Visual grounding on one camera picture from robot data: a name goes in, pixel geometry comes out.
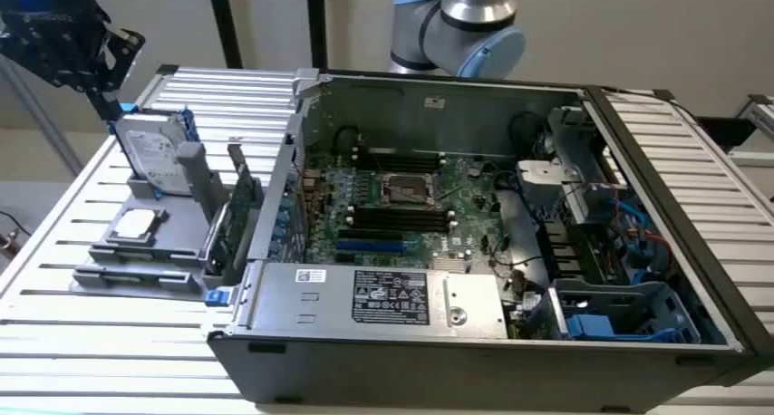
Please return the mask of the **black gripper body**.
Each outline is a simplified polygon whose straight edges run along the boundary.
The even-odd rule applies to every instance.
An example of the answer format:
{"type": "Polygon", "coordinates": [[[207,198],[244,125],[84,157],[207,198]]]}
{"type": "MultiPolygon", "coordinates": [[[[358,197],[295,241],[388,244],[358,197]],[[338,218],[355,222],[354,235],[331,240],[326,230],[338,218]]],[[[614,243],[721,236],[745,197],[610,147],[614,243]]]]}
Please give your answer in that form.
{"type": "Polygon", "coordinates": [[[113,92],[145,37],[117,28],[97,0],[1,0],[1,54],[56,87],[113,92]]]}

